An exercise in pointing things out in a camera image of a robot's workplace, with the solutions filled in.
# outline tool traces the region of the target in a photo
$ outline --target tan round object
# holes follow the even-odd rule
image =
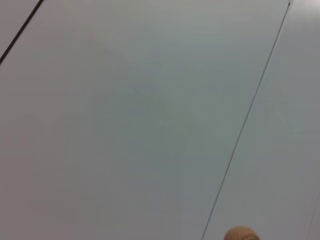
[[[224,240],[260,240],[260,237],[250,227],[235,226],[226,232]]]

